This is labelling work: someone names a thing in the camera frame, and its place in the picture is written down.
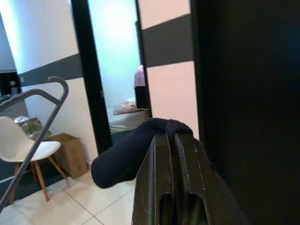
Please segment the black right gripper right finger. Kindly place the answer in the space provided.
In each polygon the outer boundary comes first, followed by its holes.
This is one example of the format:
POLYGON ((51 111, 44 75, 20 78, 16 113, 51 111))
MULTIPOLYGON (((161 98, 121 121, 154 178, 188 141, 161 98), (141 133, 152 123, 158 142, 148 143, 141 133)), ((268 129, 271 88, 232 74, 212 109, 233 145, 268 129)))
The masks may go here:
POLYGON ((222 181, 190 135, 176 136, 176 203, 179 225, 236 225, 222 181))

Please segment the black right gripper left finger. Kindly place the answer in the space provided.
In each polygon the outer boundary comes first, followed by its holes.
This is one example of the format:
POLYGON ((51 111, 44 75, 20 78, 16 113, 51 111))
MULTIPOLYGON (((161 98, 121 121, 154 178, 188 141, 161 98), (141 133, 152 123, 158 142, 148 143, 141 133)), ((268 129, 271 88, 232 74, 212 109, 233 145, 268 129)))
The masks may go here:
POLYGON ((166 134, 156 134, 137 173, 133 225, 171 225, 174 179, 166 134))

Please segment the navy knit garment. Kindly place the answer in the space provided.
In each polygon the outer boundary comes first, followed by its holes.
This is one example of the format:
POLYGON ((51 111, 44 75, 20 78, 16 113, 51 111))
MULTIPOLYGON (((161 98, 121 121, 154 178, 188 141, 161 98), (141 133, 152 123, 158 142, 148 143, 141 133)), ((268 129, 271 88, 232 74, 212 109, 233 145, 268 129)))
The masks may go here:
POLYGON ((174 179, 175 206, 171 225, 179 225, 176 203, 176 136, 190 135, 192 130, 176 120, 151 118, 131 131, 124 139, 114 144, 93 160, 91 175, 100 188, 109 188, 118 183, 136 180, 137 173, 156 134, 166 134, 170 144, 172 174, 174 179))

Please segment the grey clothes hanger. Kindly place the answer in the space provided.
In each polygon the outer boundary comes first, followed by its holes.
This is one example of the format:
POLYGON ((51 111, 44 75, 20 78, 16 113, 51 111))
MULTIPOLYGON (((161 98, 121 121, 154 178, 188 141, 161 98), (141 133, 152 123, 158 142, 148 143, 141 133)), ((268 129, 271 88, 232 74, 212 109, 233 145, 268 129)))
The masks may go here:
POLYGON ((30 152, 28 153, 27 157, 25 158, 25 161, 23 163, 21 163, 21 167, 20 167, 19 171, 17 172, 16 177, 13 177, 11 183, 9 184, 9 186, 7 187, 4 195, 2 196, 2 198, 0 200, 0 213, 6 207, 8 202, 12 203, 14 201, 15 190, 16 190, 16 187, 17 187, 21 177, 23 176, 25 170, 29 166, 30 160, 32 159, 34 153, 36 152, 36 150, 38 148, 38 145, 43 141, 44 136, 47 133, 50 125, 54 121, 57 113, 59 112, 60 108, 62 107, 62 105, 65 101, 65 99, 68 96, 69 88, 68 88, 67 83, 63 79, 53 76, 53 77, 49 77, 48 81, 52 82, 52 83, 59 83, 59 84, 62 85, 63 93, 62 93, 60 99, 57 99, 57 98, 53 97, 52 95, 48 94, 44 90, 31 89, 31 90, 26 91, 24 93, 15 95, 15 96, 11 97, 10 99, 3 101, 0 104, 0 112, 2 112, 4 110, 10 108, 11 106, 16 104, 17 102, 20 102, 20 101, 22 101, 22 100, 24 100, 24 99, 26 99, 30 96, 33 96, 33 95, 40 95, 40 96, 44 97, 45 99, 47 99, 50 102, 55 104, 55 108, 52 111, 52 113, 50 114, 49 119, 47 120, 47 122, 43 126, 43 129, 42 129, 40 135, 35 140, 35 143, 34 143, 33 147, 30 149, 30 152))

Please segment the white bed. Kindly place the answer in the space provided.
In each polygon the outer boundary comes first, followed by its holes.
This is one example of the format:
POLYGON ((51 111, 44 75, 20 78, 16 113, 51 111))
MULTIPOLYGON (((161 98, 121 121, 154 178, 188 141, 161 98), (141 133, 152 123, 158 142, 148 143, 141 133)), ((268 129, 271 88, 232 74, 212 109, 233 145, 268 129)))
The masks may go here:
POLYGON ((131 112, 119 115, 108 115, 109 129, 111 134, 130 131, 137 128, 145 120, 149 119, 148 111, 131 112))

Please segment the pink pillow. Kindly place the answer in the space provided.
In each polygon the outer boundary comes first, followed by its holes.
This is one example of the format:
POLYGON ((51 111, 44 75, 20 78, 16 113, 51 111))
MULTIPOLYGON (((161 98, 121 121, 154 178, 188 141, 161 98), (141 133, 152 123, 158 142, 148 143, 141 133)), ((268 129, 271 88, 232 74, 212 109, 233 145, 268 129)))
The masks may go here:
POLYGON ((137 112, 136 100, 135 98, 128 98, 124 102, 115 105, 113 107, 114 115, 121 115, 126 113, 134 113, 137 112))

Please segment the brown cardboard box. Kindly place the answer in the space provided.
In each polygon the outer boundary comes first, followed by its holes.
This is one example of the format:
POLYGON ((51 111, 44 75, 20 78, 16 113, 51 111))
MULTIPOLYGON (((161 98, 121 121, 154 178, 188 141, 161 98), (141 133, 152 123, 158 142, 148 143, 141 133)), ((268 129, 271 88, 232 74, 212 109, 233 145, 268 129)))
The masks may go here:
POLYGON ((80 138, 61 133, 52 136, 52 140, 61 144, 54 154, 56 163, 72 179, 76 179, 88 172, 85 151, 80 138))

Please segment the black door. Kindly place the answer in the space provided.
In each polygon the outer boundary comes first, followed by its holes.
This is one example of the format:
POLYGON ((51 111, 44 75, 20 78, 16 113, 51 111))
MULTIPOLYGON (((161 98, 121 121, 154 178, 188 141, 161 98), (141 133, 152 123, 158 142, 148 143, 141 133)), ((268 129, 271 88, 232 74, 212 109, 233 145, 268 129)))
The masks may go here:
POLYGON ((251 225, 300 225, 300 0, 196 0, 205 148, 251 225))

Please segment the person in pink shirt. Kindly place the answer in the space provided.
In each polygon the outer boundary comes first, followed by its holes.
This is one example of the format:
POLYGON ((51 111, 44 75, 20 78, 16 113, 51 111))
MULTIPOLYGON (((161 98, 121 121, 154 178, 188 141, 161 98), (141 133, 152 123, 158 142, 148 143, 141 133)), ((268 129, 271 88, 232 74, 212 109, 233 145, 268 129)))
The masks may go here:
POLYGON ((136 106, 138 109, 149 110, 150 109, 150 98, 149 90, 146 85, 146 78, 144 74, 144 67, 140 65, 134 76, 134 91, 136 106))

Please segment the packed plastic bag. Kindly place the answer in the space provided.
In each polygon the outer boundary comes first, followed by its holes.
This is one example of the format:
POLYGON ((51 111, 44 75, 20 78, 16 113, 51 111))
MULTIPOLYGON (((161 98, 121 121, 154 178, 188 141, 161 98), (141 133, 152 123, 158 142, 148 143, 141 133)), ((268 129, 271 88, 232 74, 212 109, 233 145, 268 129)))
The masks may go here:
POLYGON ((37 118, 28 118, 25 116, 18 116, 14 118, 14 122, 18 124, 23 132, 32 140, 36 140, 40 135, 43 127, 37 118))

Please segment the white shell chair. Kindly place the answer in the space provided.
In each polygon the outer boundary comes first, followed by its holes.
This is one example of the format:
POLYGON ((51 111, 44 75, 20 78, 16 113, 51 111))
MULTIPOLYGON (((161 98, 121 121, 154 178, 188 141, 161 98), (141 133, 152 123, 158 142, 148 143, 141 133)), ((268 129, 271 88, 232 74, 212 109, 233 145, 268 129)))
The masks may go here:
MULTIPOLYGON (((0 117, 0 159, 5 162, 15 164, 14 177, 25 161, 30 149, 35 141, 30 139, 19 125, 9 117, 0 117)), ((53 154, 59 150, 61 143, 58 141, 42 141, 34 153, 30 164, 37 172, 40 186, 44 192, 45 200, 49 201, 49 195, 46 190, 45 181, 39 165, 39 161, 48 159, 63 178, 67 178, 61 167, 56 163, 53 154)))

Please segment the black door frame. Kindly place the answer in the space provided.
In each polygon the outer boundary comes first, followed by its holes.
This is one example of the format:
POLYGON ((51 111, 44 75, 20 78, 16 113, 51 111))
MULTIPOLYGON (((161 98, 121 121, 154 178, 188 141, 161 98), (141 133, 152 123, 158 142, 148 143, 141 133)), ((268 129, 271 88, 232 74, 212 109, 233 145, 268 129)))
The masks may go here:
POLYGON ((100 155, 112 145, 112 139, 88 0, 71 0, 71 8, 97 152, 100 155))

